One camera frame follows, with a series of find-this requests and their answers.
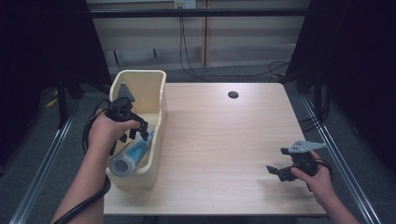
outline electrical outlet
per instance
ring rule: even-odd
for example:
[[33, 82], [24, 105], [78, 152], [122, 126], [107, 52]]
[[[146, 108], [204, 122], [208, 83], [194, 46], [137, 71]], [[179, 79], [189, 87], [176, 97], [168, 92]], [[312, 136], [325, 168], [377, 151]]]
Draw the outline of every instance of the electrical outlet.
[[184, 1], [184, 8], [187, 8], [187, 9], [195, 9], [195, 8], [197, 8], [196, 1], [195, 0], [186, 0], [186, 1]]
[[194, 9], [196, 8], [196, 0], [174, 0], [175, 9]]
[[184, 0], [175, 0], [175, 9], [183, 9], [186, 8], [186, 4]]

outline wire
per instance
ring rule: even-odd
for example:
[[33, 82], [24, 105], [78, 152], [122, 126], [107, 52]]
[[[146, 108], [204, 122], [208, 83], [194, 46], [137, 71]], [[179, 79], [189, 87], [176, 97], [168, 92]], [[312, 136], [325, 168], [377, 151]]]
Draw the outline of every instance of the wire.
[[[218, 75], [205, 75], [205, 76], [199, 76], [199, 75], [194, 71], [194, 69], [192, 68], [191, 62], [190, 62], [189, 53], [187, 52], [187, 43], [186, 43], [186, 36], [185, 36], [185, 31], [184, 31], [184, 30], [185, 30], [185, 29], [184, 29], [184, 20], [183, 20], [182, 17], [180, 17], [179, 19], [180, 19], [180, 51], [179, 51], [180, 65], [181, 65], [181, 68], [183, 69], [183, 71], [184, 71], [187, 75], [189, 75], [189, 76], [191, 76], [191, 77], [198, 77], [199, 79], [201, 79], [201, 80], [203, 80], [203, 81], [206, 81], [206, 82], [211, 82], [211, 81], [205, 79], [204, 77], [259, 77], [259, 76], [266, 75], [266, 74], [268, 74], [268, 73], [272, 73], [272, 72], [275, 71], [276, 69], [278, 69], [278, 68], [280, 68], [280, 67], [283, 67], [283, 66], [286, 65], [286, 64], [289, 64], [288, 62], [272, 62], [272, 63], [269, 64], [269, 69], [268, 69], [268, 71], [265, 71], [265, 72], [262, 72], [262, 73], [259, 73], [259, 74], [255, 74], [255, 75], [236, 75], [236, 76], [230, 76], [230, 75], [224, 75], [224, 76], [218, 76]], [[189, 64], [190, 70], [192, 71], [192, 74], [189, 73], [189, 72], [186, 70], [186, 68], [184, 67], [183, 62], [182, 62], [182, 60], [181, 60], [181, 52], [182, 52], [183, 42], [184, 42], [184, 49], [185, 49], [185, 52], [186, 52], [187, 62], [188, 62], [188, 64]], [[274, 64], [274, 63], [282, 63], [282, 64], [281, 64], [280, 66], [277, 66], [277, 67], [274, 68], [274, 69], [270, 69], [270, 68], [271, 68], [271, 65]]]
[[319, 125], [323, 124], [323, 122], [326, 120], [327, 117], [329, 117], [330, 100], [331, 100], [331, 95], [330, 95], [329, 90], [327, 90], [326, 100], [325, 100], [324, 106], [321, 110], [321, 114], [315, 115], [312, 118], [299, 120], [299, 122], [301, 123], [300, 125], [301, 125], [301, 129], [302, 129], [303, 133], [306, 133], [313, 129], [316, 129]]
[[332, 166], [330, 165], [330, 163], [323, 159], [315, 159], [315, 160], [317, 161], [317, 164], [322, 165], [329, 170], [330, 180], [332, 181]]
[[[99, 107], [102, 103], [106, 102], [107, 103], [107, 108], [109, 108], [109, 104], [110, 101], [107, 99], [103, 99], [102, 101], [100, 101], [95, 108], [93, 109], [93, 111], [91, 112], [90, 117], [88, 118], [87, 123], [84, 126], [84, 131], [82, 133], [82, 149], [84, 151], [84, 154], [87, 154], [87, 150], [88, 150], [88, 138], [89, 138], [89, 133], [90, 133], [90, 129], [93, 125], [93, 123], [95, 122], [96, 118], [103, 113], [104, 111], [106, 111], [106, 109], [103, 109], [102, 111], [100, 111], [99, 113], [97, 112], [99, 110]], [[88, 207], [89, 205], [91, 205], [92, 203], [96, 202], [97, 200], [101, 199], [103, 196], [105, 196], [105, 194], [108, 193], [108, 191], [111, 188], [111, 181], [108, 178], [107, 175], [105, 175], [105, 184], [103, 185], [102, 189], [100, 189], [98, 192], [96, 192], [95, 194], [93, 194], [91, 197], [87, 198], [85, 201], [83, 201], [82, 203], [79, 203], [78, 205], [76, 205], [74, 208], [70, 209], [67, 213], [65, 213], [63, 216], [61, 216], [58, 220], [56, 220], [54, 223], [55, 224], [61, 224], [61, 223], [67, 223], [68, 221], [70, 221], [70, 219], [72, 219], [73, 217], [75, 217], [76, 215], [78, 215], [82, 210], [84, 210], [86, 207]]]
[[[198, 78], [201, 79], [202, 81], [210, 82], [209, 80], [206, 80], [206, 79], [204, 79], [204, 78], [198, 76], [198, 74], [196, 74], [195, 71], [192, 69], [192, 66], [191, 66], [191, 63], [190, 63], [189, 53], [187, 52], [186, 36], [185, 36], [185, 33], [184, 33], [184, 21], [183, 21], [183, 18], [182, 18], [182, 17], [180, 17], [179, 20], [180, 20], [180, 52], [179, 52], [179, 59], [180, 59], [181, 68], [183, 69], [183, 71], [184, 71], [187, 75], [189, 75], [189, 76], [191, 76], [191, 77], [198, 77]], [[189, 73], [189, 72], [184, 68], [183, 62], [182, 62], [182, 60], [181, 60], [181, 51], [182, 51], [183, 41], [184, 41], [184, 49], [185, 49], [185, 52], [186, 52], [187, 62], [189, 63], [190, 70], [193, 72], [193, 74]]]
[[271, 71], [270, 80], [268, 82], [272, 82], [274, 77], [274, 74], [272, 73], [273, 70], [271, 69], [271, 65], [274, 63], [283, 63], [282, 65], [289, 64], [288, 62], [271, 62], [270, 64], [268, 64], [268, 70]]
[[66, 214], [64, 214], [62, 217], [60, 217], [58, 220], [56, 220], [54, 222], [54, 224], [67, 223], [68, 221], [70, 221], [70, 219], [72, 219], [73, 217], [78, 215], [80, 212], [82, 212], [82, 210], [84, 210], [86, 207], [90, 206], [92, 203], [98, 201], [103, 196], [105, 196], [105, 194], [108, 193], [110, 188], [111, 188], [111, 181], [108, 178], [108, 176], [106, 175], [105, 184], [102, 189], [100, 189], [98, 192], [96, 192], [91, 197], [86, 199], [84, 202], [79, 203], [77, 206], [70, 209]]
[[107, 107], [109, 107], [110, 101], [107, 99], [103, 99], [102, 101], [100, 101], [96, 107], [93, 109], [93, 111], [91, 112], [90, 117], [88, 118], [87, 123], [84, 126], [84, 131], [82, 132], [82, 149], [84, 151], [84, 154], [87, 154], [87, 150], [88, 150], [88, 138], [89, 138], [89, 134], [90, 134], [90, 129], [93, 125], [93, 123], [95, 122], [96, 118], [98, 115], [100, 115], [101, 113], [103, 113], [104, 111], [106, 111], [105, 109], [100, 111], [99, 113], [97, 113], [99, 106], [104, 103], [107, 102]]

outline forearm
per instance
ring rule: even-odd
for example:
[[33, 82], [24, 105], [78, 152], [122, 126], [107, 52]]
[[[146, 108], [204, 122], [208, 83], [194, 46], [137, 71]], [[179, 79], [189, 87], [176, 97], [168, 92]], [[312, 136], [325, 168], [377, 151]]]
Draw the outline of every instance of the forearm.
[[[82, 162], [72, 185], [64, 196], [52, 222], [70, 209], [102, 189], [105, 183], [108, 150], [90, 148]], [[74, 223], [103, 223], [103, 198], [87, 207], [73, 218]]]
[[326, 200], [321, 206], [326, 211], [329, 218], [334, 224], [355, 224], [359, 221], [347, 210], [343, 203], [339, 200], [337, 196]]

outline cream plastic bin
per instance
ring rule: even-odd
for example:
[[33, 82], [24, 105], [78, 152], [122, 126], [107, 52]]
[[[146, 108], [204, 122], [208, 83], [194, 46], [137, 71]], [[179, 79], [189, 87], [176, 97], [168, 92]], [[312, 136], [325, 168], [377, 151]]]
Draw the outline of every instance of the cream plastic bin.
[[[107, 167], [106, 174], [116, 186], [152, 187], [155, 185], [166, 120], [165, 80], [166, 74], [163, 71], [125, 70], [117, 75], [111, 86], [110, 101], [117, 99], [120, 86], [126, 85], [135, 98], [132, 111], [148, 122], [149, 129], [155, 128], [151, 148], [131, 176], [114, 176]], [[115, 153], [122, 150], [129, 141], [138, 141], [138, 136], [140, 133], [136, 134], [135, 140], [128, 139], [126, 143], [118, 141]]]

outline plastic bottle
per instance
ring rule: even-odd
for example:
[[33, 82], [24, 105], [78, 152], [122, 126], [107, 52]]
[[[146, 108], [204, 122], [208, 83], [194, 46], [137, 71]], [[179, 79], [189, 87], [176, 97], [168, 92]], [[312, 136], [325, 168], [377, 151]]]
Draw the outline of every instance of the plastic bottle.
[[137, 164], [151, 148], [153, 135], [154, 131], [149, 133], [147, 142], [144, 139], [135, 144], [131, 141], [120, 153], [114, 155], [108, 164], [111, 173], [118, 177], [131, 175]]

